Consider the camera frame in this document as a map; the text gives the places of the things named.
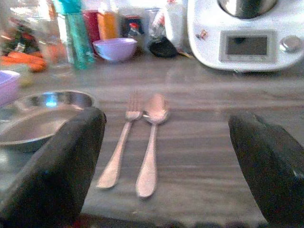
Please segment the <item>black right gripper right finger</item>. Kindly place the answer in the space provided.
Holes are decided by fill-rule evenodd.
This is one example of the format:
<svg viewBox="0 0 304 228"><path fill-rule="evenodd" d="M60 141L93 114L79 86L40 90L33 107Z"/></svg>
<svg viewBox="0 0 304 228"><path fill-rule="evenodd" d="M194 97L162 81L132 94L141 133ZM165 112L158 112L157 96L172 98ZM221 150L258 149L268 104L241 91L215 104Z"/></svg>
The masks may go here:
<svg viewBox="0 0 304 228"><path fill-rule="evenodd" d="M228 126L243 176L267 222L303 225L303 146L283 127L256 114L231 115Z"/></svg>

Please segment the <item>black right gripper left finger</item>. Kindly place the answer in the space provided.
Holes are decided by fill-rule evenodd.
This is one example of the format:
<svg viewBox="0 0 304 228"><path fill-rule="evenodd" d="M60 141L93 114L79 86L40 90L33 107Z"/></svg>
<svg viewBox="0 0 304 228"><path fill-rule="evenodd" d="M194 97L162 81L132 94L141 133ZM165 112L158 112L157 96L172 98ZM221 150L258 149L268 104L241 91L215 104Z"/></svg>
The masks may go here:
<svg viewBox="0 0 304 228"><path fill-rule="evenodd" d="M31 157L0 203L3 228L62 228L79 216L99 157L106 116L81 111Z"/></svg>

